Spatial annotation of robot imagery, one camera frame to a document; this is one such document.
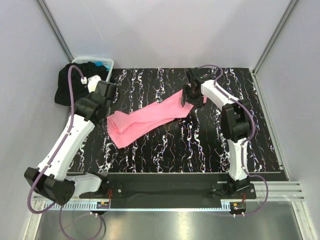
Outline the pink t shirt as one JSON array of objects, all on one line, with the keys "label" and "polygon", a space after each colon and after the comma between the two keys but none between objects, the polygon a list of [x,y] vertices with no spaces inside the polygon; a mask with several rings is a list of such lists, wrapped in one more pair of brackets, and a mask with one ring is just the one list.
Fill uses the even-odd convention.
[{"label": "pink t shirt", "polygon": [[193,104],[181,105],[180,90],[162,102],[153,102],[129,114],[115,111],[107,117],[107,132],[117,148],[125,148],[153,129],[175,119],[187,117]]}]

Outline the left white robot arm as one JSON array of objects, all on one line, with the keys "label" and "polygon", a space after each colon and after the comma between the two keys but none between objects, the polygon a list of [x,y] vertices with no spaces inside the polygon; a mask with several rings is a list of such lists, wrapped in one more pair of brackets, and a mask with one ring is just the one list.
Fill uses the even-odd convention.
[{"label": "left white robot arm", "polygon": [[117,85],[97,82],[93,92],[75,102],[75,113],[47,157],[36,168],[24,173],[31,190],[52,202],[65,205],[71,198],[92,193],[103,198],[108,193],[107,179],[99,173],[68,176],[67,171],[85,138],[106,119]]}]

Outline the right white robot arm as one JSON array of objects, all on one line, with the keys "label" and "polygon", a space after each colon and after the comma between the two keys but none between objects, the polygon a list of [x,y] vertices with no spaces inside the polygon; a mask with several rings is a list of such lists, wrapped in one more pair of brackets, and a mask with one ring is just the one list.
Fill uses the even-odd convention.
[{"label": "right white robot arm", "polygon": [[248,141],[255,134],[254,120],[250,113],[250,103],[239,99],[224,90],[218,83],[218,78],[210,74],[201,75],[200,68],[189,68],[186,71],[189,84],[182,88],[181,106],[193,105],[201,108],[204,98],[212,101],[220,110],[220,129],[228,142],[229,171],[228,180],[221,188],[220,195],[228,194],[239,198],[250,186],[247,167]]}]

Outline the blue t shirt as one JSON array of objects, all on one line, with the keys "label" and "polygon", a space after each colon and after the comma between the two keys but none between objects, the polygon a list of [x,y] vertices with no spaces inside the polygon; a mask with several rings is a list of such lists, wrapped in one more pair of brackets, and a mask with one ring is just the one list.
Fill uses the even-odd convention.
[{"label": "blue t shirt", "polygon": [[108,65],[104,65],[104,64],[102,64],[101,62],[96,62],[95,63],[95,65],[97,66],[97,67],[105,67],[105,68],[107,68],[108,70],[110,69],[110,66],[108,66]]}]

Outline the white plastic laundry basket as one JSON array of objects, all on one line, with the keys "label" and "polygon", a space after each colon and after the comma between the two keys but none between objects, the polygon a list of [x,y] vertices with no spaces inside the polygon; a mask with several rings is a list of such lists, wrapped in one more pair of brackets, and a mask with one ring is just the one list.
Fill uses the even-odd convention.
[{"label": "white plastic laundry basket", "polygon": [[83,57],[77,57],[72,60],[72,63],[77,63],[77,64],[83,64],[87,62],[92,62],[92,63],[100,63],[102,64],[108,71],[108,75],[106,77],[106,82],[110,81],[110,78],[112,76],[112,70],[114,68],[115,62],[110,59],[110,58],[104,58],[104,57],[92,57],[92,56],[83,56]]}]

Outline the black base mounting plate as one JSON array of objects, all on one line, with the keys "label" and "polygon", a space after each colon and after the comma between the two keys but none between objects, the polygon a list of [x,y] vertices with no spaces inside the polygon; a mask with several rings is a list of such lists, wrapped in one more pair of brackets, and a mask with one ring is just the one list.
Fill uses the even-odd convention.
[{"label": "black base mounting plate", "polygon": [[226,173],[109,173],[111,209],[151,211],[213,209],[221,201],[255,200],[253,184],[229,194]]}]

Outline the left orange connector box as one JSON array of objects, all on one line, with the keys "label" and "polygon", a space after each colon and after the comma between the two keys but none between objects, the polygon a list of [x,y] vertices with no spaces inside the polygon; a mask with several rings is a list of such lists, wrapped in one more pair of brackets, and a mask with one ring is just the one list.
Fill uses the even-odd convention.
[{"label": "left orange connector box", "polygon": [[109,209],[110,208],[110,202],[109,201],[98,201],[96,203],[97,209]]}]

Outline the orange connector box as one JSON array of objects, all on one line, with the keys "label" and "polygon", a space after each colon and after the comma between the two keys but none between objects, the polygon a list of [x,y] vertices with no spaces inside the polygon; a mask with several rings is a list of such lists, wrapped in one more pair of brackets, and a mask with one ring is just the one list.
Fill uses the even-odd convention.
[{"label": "orange connector box", "polygon": [[247,208],[247,205],[245,202],[234,202],[231,205],[231,209],[234,211],[240,211],[240,212],[245,212]]},{"label": "orange connector box", "polygon": [[97,209],[109,209],[110,208],[110,202],[109,201],[98,201],[96,203]]}]

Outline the right orange connector box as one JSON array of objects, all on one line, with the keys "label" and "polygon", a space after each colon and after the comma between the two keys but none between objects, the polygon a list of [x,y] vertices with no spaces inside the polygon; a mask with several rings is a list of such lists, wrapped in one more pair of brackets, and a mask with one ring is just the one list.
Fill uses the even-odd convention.
[{"label": "right orange connector box", "polygon": [[234,211],[240,211],[240,212],[245,212],[247,208],[247,205],[245,202],[234,202],[231,205],[231,209]]}]

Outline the aluminium frame rail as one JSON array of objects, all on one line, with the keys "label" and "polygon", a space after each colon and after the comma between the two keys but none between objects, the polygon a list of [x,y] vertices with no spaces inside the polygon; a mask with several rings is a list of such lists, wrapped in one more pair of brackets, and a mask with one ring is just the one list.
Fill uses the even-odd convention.
[{"label": "aluminium frame rail", "polygon": [[[254,200],[237,200],[237,201],[225,201],[221,200],[222,206],[219,208],[201,208],[201,209],[192,209],[192,208],[184,208],[184,209],[172,209],[172,210],[161,210],[161,209],[153,209],[153,210],[124,210],[124,209],[111,209],[111,197],[112,191],[111,189],[109,192],[111,193],[111,197],[104,196],[98,198],[93,196],[91,193],[86,193],[81,197],[73,197],[71,198],[68,203],[66,203],[62,209],[65,211],[97,211],[97,212],[104,212],[104,211],[130,211],[130,212],[213,212],[213,213],[220,213],[220,212],[232,212],[231,205],[233,203],[238,202],[245,202],[246,203],[246,212],[249,213],[251,210],[249,208],[250,204],[254,204],[253,209],[259,209],[264,201],[268,202],[302,202],[304,200],[304,196],[300,185],[297,182],[289,182],[289,181],[272,181],[268,184],[264,184],[261,181],[254,181],[252,183],[255,188],[256,192],[256,199]],[[110,208],[109,209],[97,209],[97,202],[109,201]]]}]

